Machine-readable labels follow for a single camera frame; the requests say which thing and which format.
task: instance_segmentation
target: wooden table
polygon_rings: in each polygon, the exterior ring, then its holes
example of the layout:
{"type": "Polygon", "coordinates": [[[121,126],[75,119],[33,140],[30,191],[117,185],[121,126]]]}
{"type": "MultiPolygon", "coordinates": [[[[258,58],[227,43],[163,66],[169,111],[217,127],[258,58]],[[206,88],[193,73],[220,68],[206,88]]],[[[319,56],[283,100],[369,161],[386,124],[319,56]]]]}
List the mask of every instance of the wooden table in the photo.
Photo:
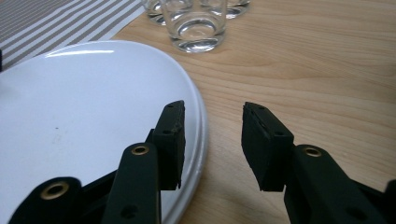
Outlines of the wooden table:
{"type": "Polygon", "coordinates": [[[217,49],[188,54],[146,15],[115,39],[174,57],[201,92],[209,145],[180,223],[289,223],[283,193],[262,192],[241,148],[242,106],[270,108],[295,144],[326,149],[350,178],[396,178],[396,1],[252,0],[217,49]]]}

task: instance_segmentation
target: screw hole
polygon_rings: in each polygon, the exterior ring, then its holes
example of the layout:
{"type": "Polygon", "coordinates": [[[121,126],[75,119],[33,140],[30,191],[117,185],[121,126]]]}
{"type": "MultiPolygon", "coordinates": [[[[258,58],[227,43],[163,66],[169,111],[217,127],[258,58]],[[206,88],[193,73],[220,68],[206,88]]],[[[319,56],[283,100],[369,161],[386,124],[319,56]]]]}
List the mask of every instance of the screw hole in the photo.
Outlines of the screw hole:
{"type": "Polygon", "coordinates": [[[69,190],[69,184],[65,181],[58,181],[48,185],[41,191],[41,198],[44,200],[52,200],[61,197],[69,190]]]}
{"type": "Polygon", "coordinates": [[[149,152],[149,148],[148,147],[134,147],[132,149],[132,154],[136,155],[136,156],[141,156],[144,155],[146,153],[149,152]]]}
{"type": "Polygon", "coordinates": [[[135,205],[126,205],[122,208],[121,216],[125,219],[131,219],[136,216],[137,207],[135,205]]]}
{"type": "Polygon", "coordinates": [[[321,152],[313,147],[304,148],[304,152],[306,155],[311,156],[311,157],[321,157],[321,152]]]}
{"type": "Polygon", "coordinates": [[[366,214],[364,214],[364,212],[362,212],[359,208],[356,208],[356,207],[348,207],[348,208],[346,209],[346,212],[347,212],[350,216],[356,218],[356,219],[359,220],[359,221],[364,221],[364,220],[367,219],[366,214]]]}

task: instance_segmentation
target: drinking glass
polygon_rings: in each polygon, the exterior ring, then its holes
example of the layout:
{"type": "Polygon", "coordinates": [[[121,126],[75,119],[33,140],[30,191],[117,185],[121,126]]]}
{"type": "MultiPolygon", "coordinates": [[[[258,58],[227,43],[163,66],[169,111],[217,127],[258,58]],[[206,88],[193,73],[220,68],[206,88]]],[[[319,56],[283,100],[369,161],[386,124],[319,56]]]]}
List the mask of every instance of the drinking glass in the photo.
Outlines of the drinking glass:
{"type": "Polygon", "coordinates": [[[176,48],[205,52],[223,41],[227,0],[160,0],[160,3],[176,48]]]}
{"type": "Polygon", "coordinates": [[[141,0],[141,2],[151,21],[159,25],[165,25],[160,0],[141,0]]]}
{"type": "Polygon", "coordinates": [[[248,10],[250,0],[228,0],[227,19],[233,19],[248,10]]]}

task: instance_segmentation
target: striped cloth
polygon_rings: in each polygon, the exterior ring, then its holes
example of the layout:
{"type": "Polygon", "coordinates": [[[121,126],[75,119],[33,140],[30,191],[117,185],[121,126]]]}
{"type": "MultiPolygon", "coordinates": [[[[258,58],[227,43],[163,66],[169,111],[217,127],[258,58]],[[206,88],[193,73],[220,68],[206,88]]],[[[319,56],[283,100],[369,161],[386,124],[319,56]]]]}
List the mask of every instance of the striped cloth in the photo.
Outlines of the striped cloth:
{"type": "Polygon", "coordinates": [[[140,0],[0,0],[3,69],[53,49],[110,39],[143,11],[140,0]]]}

